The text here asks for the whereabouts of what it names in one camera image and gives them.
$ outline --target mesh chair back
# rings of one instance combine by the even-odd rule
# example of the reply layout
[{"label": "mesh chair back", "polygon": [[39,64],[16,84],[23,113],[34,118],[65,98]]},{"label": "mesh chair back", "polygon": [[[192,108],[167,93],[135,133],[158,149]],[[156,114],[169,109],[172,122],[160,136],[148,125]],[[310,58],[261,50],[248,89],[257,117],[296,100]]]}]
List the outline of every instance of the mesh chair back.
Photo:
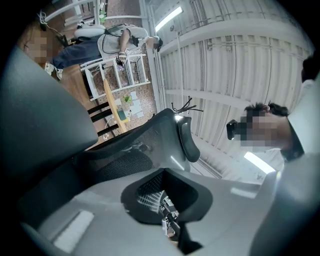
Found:
[{"label": "mesh chair back", "polygon": [[190,171],[174,113],[168,108],[114,143],[82,152],[75,164],[93,184],[159,167]]}]

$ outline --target wooden board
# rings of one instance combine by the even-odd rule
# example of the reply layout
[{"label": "wooden board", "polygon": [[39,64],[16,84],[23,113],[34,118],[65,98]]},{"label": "wooden board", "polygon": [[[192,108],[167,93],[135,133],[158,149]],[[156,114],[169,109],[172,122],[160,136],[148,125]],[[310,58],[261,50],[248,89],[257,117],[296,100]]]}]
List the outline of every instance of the wooden board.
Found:
[{"label": "wooden board", "polygon": [[112,91],[110,89],[109,83],[107,79],[103,80],[103,87],[104,87],[104,91],[105,91],[105,96],[106,99],[109,103],[109,107],[111,109],[111,112],[113,114],[114,120],[116,121],[116,123],[119,126],[119,129],[122,133],[125,133],[127,131],[126,126],[124,124],[124,122],[120,119],[119,115],[118,115],[118,111],[117,111],[117,105],[115,103],[115,98],[112,95]]}]

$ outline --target person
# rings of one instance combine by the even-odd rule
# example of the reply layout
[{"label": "person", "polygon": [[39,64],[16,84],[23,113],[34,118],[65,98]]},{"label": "person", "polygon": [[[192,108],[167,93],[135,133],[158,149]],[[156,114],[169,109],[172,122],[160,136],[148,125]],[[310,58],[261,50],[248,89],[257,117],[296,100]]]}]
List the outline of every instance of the person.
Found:
[{"label": "person", "polygon": [[284,162],[300,158],[309,152],[319,152],[320,86],[315,84],[315,71],[319,60],[313,55],[303,62],[302,91],[297,106],[290,113],[288,108],[269,102],[247,106],[240,122],[230,121],[226,126],[228,139],[240,140],[240,145],[252,152],[279,149]]},{"label": "person", "polygon": [[45,64],[44,70],[49,75],[56,70],[56,76],[61,80],[64,68],[101,57],[107,59],[114,54],[118,55],[120,61],[124,61],[130,52],[141,48],[143,44],[149,49],[159,51],[163,41],[158,36],[150,37],[142,27],[122,23],[106,29],[103,35],[64,48]]}]

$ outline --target ceiling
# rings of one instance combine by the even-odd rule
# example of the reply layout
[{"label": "ceiling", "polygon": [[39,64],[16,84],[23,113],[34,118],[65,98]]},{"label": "ceiling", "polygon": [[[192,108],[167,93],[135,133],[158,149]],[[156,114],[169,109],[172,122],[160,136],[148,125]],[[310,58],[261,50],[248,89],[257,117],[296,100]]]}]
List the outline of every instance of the ceiling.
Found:
[{"label": "ceiling", "polygon": [[[307,35],[273,0],[151,0],[146,6],[154,24],[183,9],[158,32],[162,108],[180,108],[191,96],[204,110],[189,113],[198,163],[218,178],[261,183],[265,173],[227,139],[226,123],[251,103],[295,107],[302,62],[313,51]],[[276,170],[283,167],[278,150],[257,156]]]}]

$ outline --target hand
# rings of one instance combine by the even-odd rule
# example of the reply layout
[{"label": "hand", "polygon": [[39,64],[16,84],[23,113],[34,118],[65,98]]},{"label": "hand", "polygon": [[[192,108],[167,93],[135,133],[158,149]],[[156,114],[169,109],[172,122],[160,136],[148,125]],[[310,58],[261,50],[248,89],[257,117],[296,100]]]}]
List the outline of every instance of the hand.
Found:
[{"label": "hand", "polygon": [[118,59],[121,61],[121,62],[124,62],[127,58],[127,54],[123,51],[120,51],[119,54],[118,54]]}]

